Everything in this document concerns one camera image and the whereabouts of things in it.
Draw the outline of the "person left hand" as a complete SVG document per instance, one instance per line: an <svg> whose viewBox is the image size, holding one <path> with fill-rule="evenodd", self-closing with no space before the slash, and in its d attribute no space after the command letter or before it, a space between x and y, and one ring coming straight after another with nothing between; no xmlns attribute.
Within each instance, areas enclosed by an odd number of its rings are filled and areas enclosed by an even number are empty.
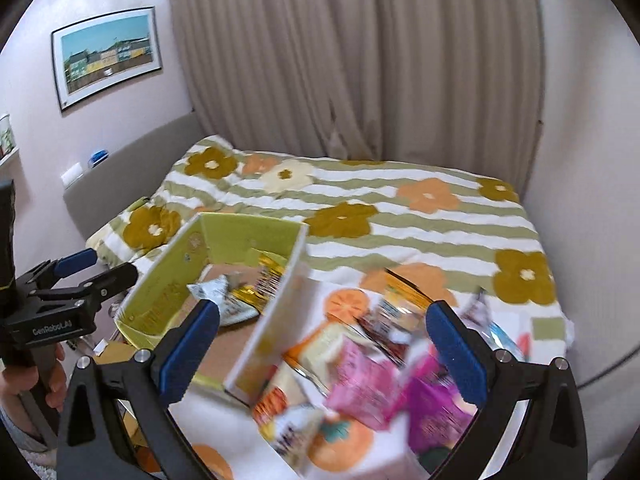
<svg viewBox="0 0 640 480"><path fill-rule="evenodd" d="M49 392L46 394L46 402L50 408L62 410L66 398L66 374L62 367L65 352L60 344L54 347L54 367L49 380ZM16 410L20 394L29 392L40 379L37 367L20 367L6 365L1 371L1 405L4 408Z"/></svg>

